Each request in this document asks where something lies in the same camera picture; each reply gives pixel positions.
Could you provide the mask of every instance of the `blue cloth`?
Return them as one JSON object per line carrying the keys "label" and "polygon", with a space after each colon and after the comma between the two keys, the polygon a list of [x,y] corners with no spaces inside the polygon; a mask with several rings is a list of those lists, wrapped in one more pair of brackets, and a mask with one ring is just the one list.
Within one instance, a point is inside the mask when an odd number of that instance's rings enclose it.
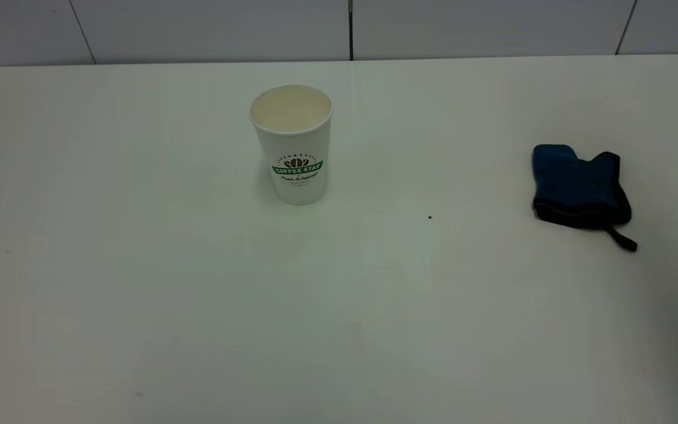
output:
{"label": "blue cloth", "polygon": [[613,191],[619,177],[614,175],[614,157],[601,153],[592,161],[582,161],[568,145],[538,145],[533,150],[536,198],[570,207],[593,203],[618,207]]}

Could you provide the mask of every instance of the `cup logo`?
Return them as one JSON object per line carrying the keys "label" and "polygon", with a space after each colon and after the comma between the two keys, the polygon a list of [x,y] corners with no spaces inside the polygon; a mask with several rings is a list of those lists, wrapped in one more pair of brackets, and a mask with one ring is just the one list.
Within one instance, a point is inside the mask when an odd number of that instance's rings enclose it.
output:
{"label": "cup logo", "polygon": [[281,175],[308,174],[323,167],[323,161],[317,161],[312,155],[286,155],[279,158],[274,172]]}

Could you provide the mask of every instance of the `tile grout line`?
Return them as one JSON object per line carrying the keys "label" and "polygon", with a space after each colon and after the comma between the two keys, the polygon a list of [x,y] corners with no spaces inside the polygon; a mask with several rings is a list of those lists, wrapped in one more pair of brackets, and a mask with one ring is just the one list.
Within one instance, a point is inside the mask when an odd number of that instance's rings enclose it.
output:
{"label": "tile grout line", "polygon": [[94,51],[91,50],[91,45],[89,45],[88,38],[85,36],[85,31],[83,31],[83,26],[80,24],[80,18],[78,18],[78,12],[75,11],[75,6],[73,6],[72,0],[69,0],[69,7],[72,8],[72,14],[75,15],[75,20],[78,21],[78,28],[80,28],[80,33],[83,35],[83,40],[85,40],[85,46],[88,48],[88,53],[91,54],[91,59],[94,62],[94,65],[98,65],[96,63],[96,57],[94,56]]}
{"label": "tile grout line", "polygon": [[637,8],[637,0],[634,0],[634,3],[632,3],[632,10],[629,11],[629,16],[627,17],[627,24],[624,25],[624,31],[621,32],[621,38],[619,38],[619,45],[616,46],[616,53],[614,53],[614,55],[619,54],[619,50],[622,48],[624,36],[627,35],[627,28],[629,28],[629,22],[632,21],[632,15],[634,14],[635,8]]}

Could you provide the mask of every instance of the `coffee bean logo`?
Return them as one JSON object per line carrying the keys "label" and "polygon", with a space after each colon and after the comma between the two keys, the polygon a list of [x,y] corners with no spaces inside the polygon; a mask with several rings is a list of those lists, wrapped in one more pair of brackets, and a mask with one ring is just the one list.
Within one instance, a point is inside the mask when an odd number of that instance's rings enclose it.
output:
{"label": "coffee bean logo", "polygon": [[303,167],[310,163],[308,159],[294,158],[291,161],[284,161],[284,166],[286,167]]}

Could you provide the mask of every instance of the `stain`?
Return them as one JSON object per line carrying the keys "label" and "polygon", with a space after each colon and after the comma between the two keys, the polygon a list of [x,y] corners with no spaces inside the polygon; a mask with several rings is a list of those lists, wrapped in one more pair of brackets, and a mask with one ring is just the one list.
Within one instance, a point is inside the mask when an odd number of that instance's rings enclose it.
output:
{"label": "stain", "polygon": [[365,338],[365,328],[362,322],[352,324],[351,342],[355,350],[355,364],[358,367],[365,367],[368,357],[368,340]]}
{"label": "stain", "polygon": [[388,263],[384,266],[384,271],[394,284],[401,287],[409,287],[410,283],[407,281],[407,278],[404,277],[404,271],[398,263]]}

